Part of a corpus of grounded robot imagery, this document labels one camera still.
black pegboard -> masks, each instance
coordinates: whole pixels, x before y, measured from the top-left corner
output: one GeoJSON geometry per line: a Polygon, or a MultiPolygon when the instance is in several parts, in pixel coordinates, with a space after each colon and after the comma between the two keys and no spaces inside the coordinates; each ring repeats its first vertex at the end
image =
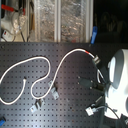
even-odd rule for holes
{"type": "MultiPolygon", "coordinates": [[[[94,55],[99,55],[107,65],[117,50],[128,48],[128,45],[0,43],[0,48],[0,76],[11,65],[33,56],[45,56],[50,60],[52,69],[49,77],[34,87],[34,94],[39,96],[47,91],[47,83],[53,79],[59,62],[70,50],[84,48],[94,55]]],[[[70,55],[61,66],[56,79],[60,98],[55,101],[49,94],[45,98],[46,104],[32,114],[29,109],[35,103],[35,99],[30,95],[30,87],[47,71],[46,61],[35,60],[17,66],[6,75],[0,86],[0,96],[5,101],[12,101],[18,96],[24,77],[27,78],[27,84],[23,95],[15,104],[6,106],[0,103],[0,117],[4,116],[7,120],[1,128],[98,128],[100,114],[88,117],[85,108],[100,94],[77,84],[77,76],[96,80],[96,69],[91,58],[81,52],[70,55]]],[[[108,119],[105,121],[114,125],[114,121],[108,119]]]]}

black cable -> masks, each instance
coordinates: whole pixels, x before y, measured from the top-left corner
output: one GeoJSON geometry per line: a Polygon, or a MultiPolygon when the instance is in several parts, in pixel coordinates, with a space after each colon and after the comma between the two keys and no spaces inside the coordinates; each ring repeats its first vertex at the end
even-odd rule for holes
{"type": "Polygon", "coordinates": [[[23,36],[23,33],[22,33],[22,31],[21,31],[21,36],[22,36],[22,39],[23,39],[23,41],[25,42],[25,39],[24,39],[24,36],[23,36]]]}
{"type": "Polygon", "coordinates": [[[100,107],[98,107],[98,108],[96,108],[96,109],[99,110],[99,109],[101,109],[101,108],[108,108],[108,109],[110,109],[110,110],[115,114],[115,116],[117,117],[117,119],[120,121],[120,124],[122,125],[122,127],[123,127],[123,128],[126,128],[126,127],[124,126],[123,122],[122,122],[122,121],[120,120],[120,118],[118,117],[118,115],[117,115],[110,107],[105,106],[105,105],[102,105],[102,106],[100,106],[100,107]]]}
{"type": "Polygon", "coordinates": [[[14,42],[14,41],[15,41],[15,39],[16,39],[16,36],[14,36],[14,38],[13,38],[13,41],[12,41],[12,42],[14,42]]]}
{"type": "Polygon", "coordinates": [[[4,39],[3,37],[1,37],[1,39],[3,39],[5,42],[8,42],[6,39],[4,39]]]}

cable connector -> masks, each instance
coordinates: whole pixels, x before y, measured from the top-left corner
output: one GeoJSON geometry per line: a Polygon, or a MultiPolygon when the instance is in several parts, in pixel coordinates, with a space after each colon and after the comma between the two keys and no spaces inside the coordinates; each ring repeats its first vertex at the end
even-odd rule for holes
{"type": "Polygon", "coordinates": [[[97,69],[101,68],[101,66],[102,66],[101,60],[100,60],[100,58],[97,55],[92,59],[92,62],[93,62],[93,64],[95,65],[95,67],[97,69]]]}
{"type": "Polygon", "coordinates": [[[97,111],[98,110],[96,108],[91,108],[91,107],[86,108],[86,112],[87,112],[88,116],[93,115],[97,111]]]}

white cable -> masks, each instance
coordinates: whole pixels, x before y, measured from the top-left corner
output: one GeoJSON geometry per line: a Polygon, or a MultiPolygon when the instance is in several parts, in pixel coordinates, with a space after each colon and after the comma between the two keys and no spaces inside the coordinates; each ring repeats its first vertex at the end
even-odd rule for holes
{"type": "Polygon", "coordinates": [[[100,70],[98,69],[98,70],[97,70],[97,81],[98,81],[99,83],[101,83],[101,82],[100,82],[99,75],[103,78],[102,73],[101,73],[100,70]]]}
{"type": "Polygon", "coordinates": [[[35,98],[35,99],[42,99],[42,98],[44,98],[44,97],[46,97],[46,96],[48,95],[48,93],[50,92],[50,90],[51,90],[51,88],[52,88],[52,86],[53,86],[53,83],[55,82],[55,79],[56,79],[56,76],[57,76],[57,73],[58,73],[58,71],[59,71],[59,69],[60,69],[61,64],[63,63],[63,61],[65,60],[65,58],[66,58],[67,56],[69,56],[70,54],[72,54],[73,52],[76,52],[76,51],[81,51],[81,52],[84,52],[84,53],[86,52],[86,50],[84,50],[84,49],[74,49],[74,50],[68,52],[68,53],[62,58],[62,60],[61,60],[61,62],[60,62],[60,64],[59,64],[59,66],[58,66],[58,68],[57,68],[57,70],[56,70],[56,72],[55,72],[55,75],[54,75],[54,78],[53,78],[53,80],[52,80],[51,86],[50,86],[50,88],[48,89],[48,91],[47,91],[43,96],[36,97],[36,96],[34,96],[33,93],[32,93],[32,89],[33,89],[34,85],[35,85],[37,82],[39,82],[39,81],[37,80],[37,81],[35,81],[35,82],[32,84],[32,86],[31,86],[31,95],[32,95],[33,98],[35,98]]]}
{"type": "Polygon", "coordinates": [[[25,84],[26,84],[26,79],[23,79],[23,88],[22,88],[22,91],[21,91],[21,93],[19,94],[19,96],[18,96],[14,101],[12,101],[12,102],[10,102],[10,103],[7,103],[7,102],[3,101],[3,100],[1,99],[1,97],[0,97],[0,101],[1,101],[3,104],[5,104],[5,105],[12,105],[12,104],[14,104],[14,103],[21,97],[21,95],[23,94],[24,88],[25,88],[25,84]]]}
{"type": "MultiPolygon", "coordinates": [[[[41,80],[45,79],[45,78],[50,74],[50,70],[51,70],[51,65],[50,65],[49,60],[48,60],[46,57],[33,57],[33,58],[30,58],[30,59],[27,59],[27,60],[18,62],[18,63],[16,63],[16,64],[12,65],[10,68],[8,68],[8,69],[4,72],[4,74],[2,75],[2,77],[1,77],[1,79],[0,79],[0,84],[2,83],[2,80],[3,80],[3,78],[5,77],[5,75],[6,75],[11,69],[13,69],[14,67],[16,67],[16,66],[18,66],[18,65],[20,65],[20,64],[26,63],[26,62],[28,62],[28,61],[36,60],[36,59],[44,59],[44,60],[46,60],[46,61],[48,62],[49,70],[48,70],[47,75],[46,75],[45,77],[43,77],[43,78],[38,79],[37,81],[41,81],[41,80]]],[[[3,100],[1,99],[1,97],[0,97],[0,101],[1,101],[3,104],[5,104],[5,105],[14,104],[14,103],[21,97],[21,95],[23,94],[23,91],[24,91],[24,88],[25,88],[25,84],[26,84],[26,79],[23,79],[23,88],[22,88],[22,91],[21,91],[21,93],[19,94],[19,96],[18,96],[14,101],[12,101],[12,102],[10,102],[10,103],[7,103],[7,102],[3,101],[3,100]]]]}
{"type": "Polygon", "coordinates": [[[98,81],[98,83],[101,83],[100,78],[99,78],[99,70],[97,70],[97,81],[98,81]]]}
{"type": "MultiPolygon", "coordinates": [[[[70,51],[69,53],[67,53],[67,54],[62,58],[62,60],[61,60],[61,62],[60,62],[60,64],[59,64],[59,66],[58,66],[58,68],[57,68],[57,70],[56,70],[56,72],[55,72],[55,75],[54,75],[54,78],[53,78],[53,81],[52,81],[52,83],[51,83],[50,88],[48,89],[48,91],[47,91],[43,96],[39,96],[39,97],[34,96],[32,90],[33,90],[34,85],[35,85],[37,82],[40,82],[40,81],[44,80],[44,79],[47,78],[48,75],[50,74],[51,65],[50,65],[49,60],[48,60],[47,58],[45,58],[45,57],[33,57],[33,58],[30,58],[30,59],[27,59],[27,60],[24,60],[24,61],[21,61],[21,62],[18,62],[18,63],[16,63],[16,64],[12,65],[12,66],[11,66],[10,68],[8,68],[8,69],[4,72],[4,74],[2,75],[2,77],[1,77],[1,79],[0,79],[0,84],[2,83],[2,80],[3,80],[3,78],[5,77],[5,75],[7,74],[7,72],[10,71],[12,68],[14,68],[14,67],[16,67],[16,66],[18,66],[18,65],[20,65],[20,64],[26,63],[26,62],[28,62],[28,61],[31,61],[31,60],[35,60],[35,59],[44,59],[44,60],[46,60],[46,61],[48,62],[48,66],[49,66],[48,73],[47,73],[44,77],[42,77],[42,78],[36,80],[36,81],[32,84],[32,86],[31,86],[31,95],[32,95],[32,97],[35,98],[35,99],[42,99],[42,98],[46,97],[46,96],[48,95],[48,93],[50,92],[50,90],[51,90],[51,88],[52,88],[52,86],[53,86],[53,83],[55,82],[55,79],[56,79],[57,73],[58,73],[58,71],[59,71],[59,69],[60,69],[60,66],[62,65],[62,63],[63,63],[63,61],[65,60],[65,58],[66,58],[67,56],[69,56],[70,54],[72,54],[73,52],[76,52],[76,51],[81,51],[81,52],[87,53],[87,54],[90,55],[92,58],[94,58],[94,56],[93,56],[91,53],[87,52],[87,51],[84,50],[84,49],[74,49],[74,50],[70,51]]],[[[25,88],[25,83],[26,83],[26,79],[23,80],[23,88],[22,88],[21,93],[19,94],[19,96],[18,96],[14,101],[12,101],[12,102],[10,102],[10,103],[7,103],[7,102],[3,101],[3,100],[1,99],[1,97],[0,97],[0,101],[1,101],[3,104],[5,104],[5,105],[14,104],[14,103],[21,97],[21,95],[22,95],[22,93],[23,93],[23,91],[24,91],[24,88],[25,88]]]]}

wire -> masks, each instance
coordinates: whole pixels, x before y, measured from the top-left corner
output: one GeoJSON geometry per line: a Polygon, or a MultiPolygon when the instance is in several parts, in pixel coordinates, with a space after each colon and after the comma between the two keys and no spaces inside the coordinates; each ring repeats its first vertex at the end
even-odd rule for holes
{"type": "Polygon", "coordinates": [[[74,50],[68,52],[68,53],[62,58],[62,60],[61,60],[61,62],[60,62],[60,64],[59,64],[59,66],[58,66],[58,68],[57,68],[57,70],[56,70],[56,72],[55,72],[55,75],[54,75],[53,81],[52,81],[52,83],[51,83],[51,86],[50,86],[50,88],[48,89],[48,91],[47,91],[43,96],[36,97],[36,96],[34,96],[33,93],[32,93],[32,89],[33,89],[34,85],[35,85],[37,82],[39,82],[39,81],[37,80],[37,81],[35,81],[35,82],[32,84],[32,86],[31,86],[31,95],[32,95],[33,98],[35,98],[35,99],[42,99],[42,98],[44,98],[44,97],[46,97],[46,96],[48,95],[48,93],[50,92],[50,90],[51,90],[51,88],[52,88],[52,86],[53,86],[53,83],[55,82],[55,79],[56,79],[56,76],[57,76],[57,73],[58,73],[58,71],[59,71],[59,69],[60,69],[61,64],[63,63],[63,61],[65,60],[65,58],[66,58],[67,56],[69,56],[70,54],[72,54],[72,53],[74,53],[74,52],[76,52],[76,51],[81,51],[81,52],[87,53],[88,55],[90,55],[91,57],[94,58],[94,56],[93,56],[91,53],[87,52],[87,51],[84,50],[84,49],[74,49],[74,50]]]}
{"type": "MultiPolygon", "coordinates": [[[[92,58],[94,58],[94,56],[93,56],[91,53],[87,52],[87,51],[84,50],[84,49],[74,49],[74,50],[68,52],[68,53],[62,58],[62,60],[61,60],[61,62],[60,62],[60,64],[59,64],[59,66],[58,66],[58,68],[57,68],[57,70],[56,70],[56,72],[55,72],[55,75],[54,75],[54,78],[53,78],[53,80],[52,80],[51,86],[50,86],[50,88],[48,89],[48,91],[47,91],[43,96],[39,96],[39,97],[34,96],[32,90],[33,90],[33,87],[34,87],[34,85],[35,85],[36,83],[38,83],[38,82],[40,82],[40,81],[46,79],[46,78],[49,76],[49,74],[50,74],[51,65],[50,65],[50,61],[49,61],[46,57],[41,57],[41,56],[39,56],[39,57],[33,57],[33,58],[29,58],[29,59],[27,59],[27,60],[24,60],[24,61],[21,61],[21,62],[18,62],[18,63],[16,63],[16,64],[12,65],[12,66],[11,66],[10,68],[8,68],[8,69],[4,72],[4,74],[2,75],[2,77],[1,77],[1,79],[0,79],[0,84],[2,83],[2,80],[3,80],[3,78],[5,77],[5,75],[6,75],[11,69],[13,69],[14,67],[16,67],[16,66],[18,66],[18,65],[21,65],[21,64],[23,64],[23,63],[32,61],[32,60],[44,59],[44,60],[47,61],[48,66],[49,66],[48,72],[47,72],[47,74],[46,74],[44,77],[42,77],[42,78],[36,80],[36,81],[32,84],[32,86],[31,86],[31,95],[32,95],[32,97],[33,97],[34,99],[42,99],[42,98],[46,97],[46,96],[48,95],[48,93],[50,92],[50,90],[51,90],[51,88],[52,88],[52,86],[53,86],[53,84],[54,84],[54,82],[55,82],[55,79],[56,79],[57,73],[58,73],[58,71],[59,71],[59,69],[60,69],[60,66],[62,65],[62,63],[63,63],[63,61],[65,60],[65,58],[68,57],[70,54],[76,52],[76,51],[80,51],[80,52],[87,53],[87,54],[90,55],[92,58]]],[[[1,99],[1,97],[0,97],[0,101],[1,101],[3,104],[5,104],[5,105],[14,104],[14,103],[20,98],[20,96],[22,95],[22,93],[23,93],[23,91],[24,91],[24,88],[25,88],[25,83],[26,83],[26,81],[23,83],[23,88],[22,88],[21,93],[19,94],[19,96],[18,96],[14,101],[12,101],[12,102],[10,102],[10,103],[7,103],[7,102],[3,101],[3,100],[1,99]]]]}
{"type": "Polygon", "coordinates": [[[100,78],[99,78],[99,71],[98,70],[97,70],[97,81],[98,81],[98,83],[101,83],[100,78]]]}
{"type": "MultiPolygon", "coordinates": [[[[21,64],[23,64],[23,63],[26,63],[26,62],[29,62],[29,61],[32,61],[32,60],[36,60],[36,59],[44,59],[44,60],[46,60],[46,61],[48,62],[49,70],[48,70],[47,75],[46,75],[45,77],[43,77],[43,78],[38,79],[38,81],[41,81],[41,80],[45,79],[45,78],[49,75],[50,70],[51,70],[51,65],[50,65],[49,60],[48,60],[46,57],[33,57],[33,58],[30,58],[30,59],[27,59],[27,60],[18,62],[18,63],[16,63],[16,64],[12,65],[10,68],[8,68],[8,69],[4,72],[4,74],[2,75],[2,77],[1,77],[1,79],[0,79],[0,84],[2,83],[2,80],[3,80],[3,78],[5,77],[5,75],[6,75],[11,69],[13,69],[14,67],[16,67],[16,66],[18,66],[18,65],[21,65],[21,64]]],[[[22,91],[21,91],[21,93],[19,94],[19,96],[18,96],[14,101],[12,101],[12,102],[10,102],[10,103],[7,103],[7,102],[3,101],[3,100],[1,99],[1,97],[0,97],[0,101],[1,101],[3,104],[5,104],[5,105],[14,104],[14,103],[21,97],[21,95],[22,95],[22,93],[23,93],[23,91],[24,91],[24,88],[25,88],[25,83],[26,83],[26,80],[24,79],[24,80],[23,80],[23,88],[22,88],[22,91]]]]}
{"type": "Polygon", "coordinates": [[[21,31],[21,36],[22,36],[23,42],[25,42],[25,39],[24,39],[22,31],[21,31]]]}
{"type": "Polygon", "coordinates": [[[7,102],[3,101],[3,100],[1,99],[1,97],[0,97],[0,101],[1,101],[3,104],[5,104],[5,105],[12,105],[12,104],[14,104],[14,103],[21,97],[21,95],[23,94],[24,88],[25,88],[25,84],[26,84],[26,79],[23,79],[23,88],[22,88],[22,90],[21,90],[21,93],[19,94],[19,96],[18,96],[14,101],[12,101],[12,102],[10,102],[10,103],[7,103],[7,102]]]}
{"type": "Polygon", "coordinates": [[[12,42],[14,42],[14,41],[15,41],[15,39],[16,39],[16,36],[14,36],[14,38],[13,38],[13,41],[12,41],[12,42]]]}
{"type": "Polygon", "coordinates": [[[8,42],[6,39],[4,39],[3,37],[1,37],[1,39],[3,39],[5,42],[8,42]]]}
{"type": "Polygon", "coordinates": [[[99,109],[102,109],[102,108],[108,108],[108,109],[110,109],[114,113],[114,115],[117,117],[117,119],[120,121],[122,127],[125,128],[125,126],[123,125],[123,122],[120,120],[120,118],[118,117],[118,115],[109,106],[102,105],[102,106],[100,106],[100,107],[98,107],[96,109],[99,110],[99,109]]]}

